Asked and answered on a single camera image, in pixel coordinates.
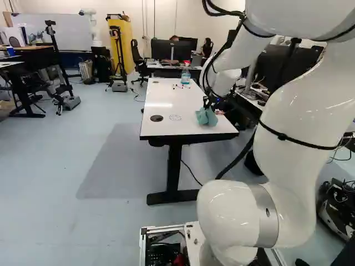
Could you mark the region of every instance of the teal cloth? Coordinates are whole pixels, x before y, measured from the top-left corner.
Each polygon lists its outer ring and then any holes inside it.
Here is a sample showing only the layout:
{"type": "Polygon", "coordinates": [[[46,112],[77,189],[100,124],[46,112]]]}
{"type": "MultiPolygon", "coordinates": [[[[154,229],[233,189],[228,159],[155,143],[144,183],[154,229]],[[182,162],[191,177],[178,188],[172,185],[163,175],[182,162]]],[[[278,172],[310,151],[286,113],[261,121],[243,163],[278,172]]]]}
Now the teal cloth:
{"type": "Polygon", "coordinates": [[[208,109],[201,107],[201,109],[199,111],[195,111],[195,113],[199,125],[210,125],[210,126],[217,125],[218,118],[215,112],[213,112],[210,107],[208,109]]]}

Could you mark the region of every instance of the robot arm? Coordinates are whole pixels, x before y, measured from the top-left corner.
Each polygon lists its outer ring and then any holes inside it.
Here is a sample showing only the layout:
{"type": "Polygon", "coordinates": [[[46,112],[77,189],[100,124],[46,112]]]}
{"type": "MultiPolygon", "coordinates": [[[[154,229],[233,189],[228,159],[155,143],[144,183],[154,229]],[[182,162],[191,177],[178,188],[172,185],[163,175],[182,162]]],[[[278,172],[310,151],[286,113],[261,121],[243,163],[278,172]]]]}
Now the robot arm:
{"type": "Polygon", "coordinates": [[[218,94],[231,88],[220,85],[219,75],[249,66],[274,34],[328,46],[321,62],[279,88],[265,106],[253,153],[269,182],[215,180],[200,190],[197,215],[206,245],[225,266],[247,264],[256,247],[293,247],[309,239],[316,179],[355,114],[352,0],[247,0],[246,16],[232,47],[202,77],[218,94]]]}

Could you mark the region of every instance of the yellow panel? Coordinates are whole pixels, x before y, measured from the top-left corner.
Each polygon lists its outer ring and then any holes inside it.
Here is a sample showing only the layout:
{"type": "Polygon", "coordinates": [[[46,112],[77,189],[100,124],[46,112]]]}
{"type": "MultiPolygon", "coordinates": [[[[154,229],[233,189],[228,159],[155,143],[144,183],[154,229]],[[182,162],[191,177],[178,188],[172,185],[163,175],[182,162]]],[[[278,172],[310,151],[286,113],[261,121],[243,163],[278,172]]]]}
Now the yellow panel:
{"type": "MultiPolygon", "coordinates": [[[[131,23],[127,21],[123,21],[122,19],[108,19],[108,26],[118,26],[121,30],[121,42],[122,42],[122,51],[123,51],[123,59],[124,59],[124,68],[127,74],[131,73],[135,67],[132,57],[131,51],[131,40],[132,40],[132,29],[131,23]]],[[[118,64],[118,55],[116,48],[116,39],[114,37],[110,37],[111,39],[111,55],[113,56],[115,67],[118,64]]]]}

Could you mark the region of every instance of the person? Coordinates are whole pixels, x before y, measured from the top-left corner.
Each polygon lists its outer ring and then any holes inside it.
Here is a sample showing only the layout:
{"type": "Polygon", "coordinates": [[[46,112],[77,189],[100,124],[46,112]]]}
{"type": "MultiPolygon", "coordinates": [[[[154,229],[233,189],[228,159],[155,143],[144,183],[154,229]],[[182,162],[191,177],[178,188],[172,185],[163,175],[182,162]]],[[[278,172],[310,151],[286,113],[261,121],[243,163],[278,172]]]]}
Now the person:
{"type": "Polygon", "coordinates": [[[173,36],[170,37],[169,40],[173,40],[175,42],[178,42],[179,41],[179,36],[173,35],[173,36]]]}
{"type": "Polygon", "coordinates": [[[212,49],[213,49],[213,42],[211,41],[210,38],[206,38],[205,43],[202,46],[202,55],[205,58],[209,58],[212,53],[212,49]]]}

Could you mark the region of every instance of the computer monitor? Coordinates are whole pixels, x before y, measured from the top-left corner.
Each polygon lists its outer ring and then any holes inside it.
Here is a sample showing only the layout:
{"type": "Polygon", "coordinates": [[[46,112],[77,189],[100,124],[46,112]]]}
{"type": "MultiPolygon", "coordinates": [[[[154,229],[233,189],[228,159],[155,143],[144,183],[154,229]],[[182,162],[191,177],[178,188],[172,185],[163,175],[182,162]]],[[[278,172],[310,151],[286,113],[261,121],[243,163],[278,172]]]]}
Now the computer monitor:
{"type": "Polygon", "coordinates": [[[191,43],[180,40],[174,44],[174,60],[191,60],[191,43]]]}
{"type": "Polygon", "coordinates": [[[281,80],[278,80],[284,61],[287,60],[289,48],[289,46],[269,44],[258,57],[255,69],[257,80],[261,80],[260,84],[268,88],[271,93],[314,67],[322,53],[322,47],[296,48],[284,66],[281,80]]]}
{"type": "Polygon", "coordinates": [[[151,40],[151,57],[157,60],[171,59],[171,48],[174,47],[174,60],[191,60],[191,44],[186,41],[151,40]]]}
{"type": "Polygon", "coordinates": [[[197,38],[189,38],[189,37],[179,37],[179,40],[190,42],[191,50],[192,51],[196,51],[197,50],[197,43],[198,43],[199,39],[197,39],[197,38]]]}
{"type": "Polygon", "coordinates": [[[178,42],[173,40],[152,39],[150,42],[151,57],[157,60],[170,59],[171,47],[175,46],[176,43],[178,42]]]}

